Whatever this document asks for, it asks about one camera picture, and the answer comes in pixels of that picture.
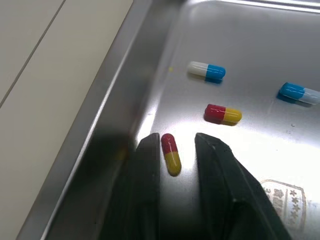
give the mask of tile grout line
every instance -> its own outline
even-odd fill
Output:
[[[42,39],[45,37],[46,33],[48,32],[51,24],[54,22],[54,20],[56,19],[56,16],[58,15],[58,13],[60,12],[61,8],[63,7],[63,5],[65,4],[66,0],[63,0],[62,3],[60,4],[59,8],[57,9],[57,11],[55,12],[55,14],[53,15],[51,21],[49,22],[48,26],[45,28],[44,32],[42,33],[41,37],[39,38],[38,42],[36,43],[36,45],[34,46],[34,48],[32,49],[30,55],[28,56],[28,58],[26,59],[25,63],[23,64],[21,70],[18,72],[17,76],[15,77],[13,83],[10,85],[8,91],[6,91],[3,99],[0,101],[0,109],[3,106],[3,104],[5,103],[5,101],[7,100],[9,94],[11,93],[12,89],[14,88],[14,86],[16,85],[18,79],[20,78],[21,74],[23,73],[23,71],[25,70],[26,66],[28,65],[30,59],[32,58],[32,56],[34,55],[35,51],[37,50],[38,46],[40,45]]]

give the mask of metal tray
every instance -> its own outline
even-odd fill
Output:
[[[277,96],[285,82],[320,90],[319,13],[315,1],[135,0],[18,239],[96,239],[124,153],[156,132],[174,135],[182,163],[171,177],[161,156],[161,229],[199,230],[202,132],[231,147],[294,239],[320,238],[320,105]],[[188,75],[190,61],[225,67],[223,82]],[[243,118],[206,122],[207,104]]]

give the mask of red and yellow capsule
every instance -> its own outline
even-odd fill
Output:
[[[181,162],[174,136],[166,133],[161,138],[161,144],[166,168],[171,176],[176,177],[181,172]]]
[[[242,113],[239,110],[208,104],[204,111],[204,116],[207,119],[215,119],[229,123],[238,123],[242,118]]]

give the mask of blue and white capsule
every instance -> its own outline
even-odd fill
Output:
[[[289,82],[286,82],[281,87],[279,93],[307,104],[315,105],[320,103],[320,92]]]
[[[226,70],[222,66],[206,64],[192,61],[188,65],[188,72],[205,77],[205,79],[221,80],[226,75]]]

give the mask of pill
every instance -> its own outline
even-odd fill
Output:
[[[176,177],[181,171],[181,162],[174,136],[170,133],[164,134],[161,144],[166,168],[171,176]]]
[[[204,116],[207,119],[238,123],[242,118],[242,113],[233,108],[208,104]]]
[[[286,82],[279,93],[294,100],[298,100],[307,104],[319,104],[320,92]]]
[[[207,79],[222,79],[226,75],[226,70],[221,66],[192,61],[188,65],[188,72],[200,75]]]

